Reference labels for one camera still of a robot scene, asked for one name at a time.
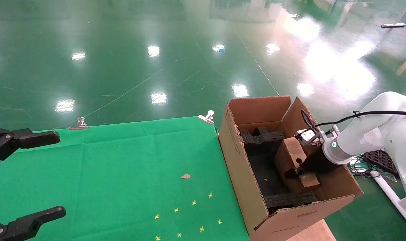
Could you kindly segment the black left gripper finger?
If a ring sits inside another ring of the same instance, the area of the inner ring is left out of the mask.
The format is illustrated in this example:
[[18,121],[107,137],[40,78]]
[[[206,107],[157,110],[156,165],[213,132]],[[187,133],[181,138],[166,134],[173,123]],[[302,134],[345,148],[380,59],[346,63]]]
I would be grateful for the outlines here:
[[63,206],[56,206],[40,212],[17,218],[4,225],[0,223],[0,241],[25,241],[34,238],[40,227],[66,215]]
[[31,149],[60,142],[56,131],[35,133],[29,128],[6,130],[0,128],[0,163],[18,149]]

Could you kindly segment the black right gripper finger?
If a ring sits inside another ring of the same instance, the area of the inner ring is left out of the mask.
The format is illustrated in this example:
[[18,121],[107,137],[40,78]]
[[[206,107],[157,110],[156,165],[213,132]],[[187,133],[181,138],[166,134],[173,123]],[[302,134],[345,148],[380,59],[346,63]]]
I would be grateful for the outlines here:
[[303,167],[293,167],[290,168],[285,172],[285,178],[286,179],[299,179],[299,177],[304,174],[306,170]]

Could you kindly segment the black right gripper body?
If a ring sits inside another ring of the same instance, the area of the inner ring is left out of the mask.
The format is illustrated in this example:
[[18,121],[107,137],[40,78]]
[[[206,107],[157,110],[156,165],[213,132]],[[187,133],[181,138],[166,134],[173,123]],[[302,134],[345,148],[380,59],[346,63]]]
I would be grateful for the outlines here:
[[323,147],[317,147],[310,153],[301,164],[305,171],[327,174],[339,168],[339,165],[332,163],[324,154]]

